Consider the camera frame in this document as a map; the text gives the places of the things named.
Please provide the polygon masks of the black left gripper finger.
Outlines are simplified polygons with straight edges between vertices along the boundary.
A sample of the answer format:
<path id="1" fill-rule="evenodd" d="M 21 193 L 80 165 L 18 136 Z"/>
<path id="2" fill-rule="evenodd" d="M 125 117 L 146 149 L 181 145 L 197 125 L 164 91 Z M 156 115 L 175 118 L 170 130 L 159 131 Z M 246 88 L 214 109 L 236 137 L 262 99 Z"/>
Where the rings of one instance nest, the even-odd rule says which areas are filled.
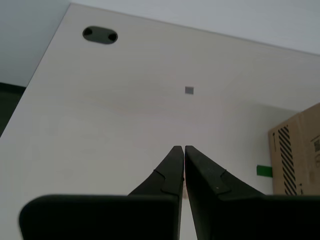
<path id="1" fill-rule="evenodd" d="M 128 195 L 51 194 L 19 213 L 25 240 L 177 240 L 180 237 L 184 152 L 174 146 Z"/>
<path id="2" fill-rule="evenodd" d="M 318 196 L 265 195 L 191 145 L 185 177 L 199 240 L 320 238 Z"/>

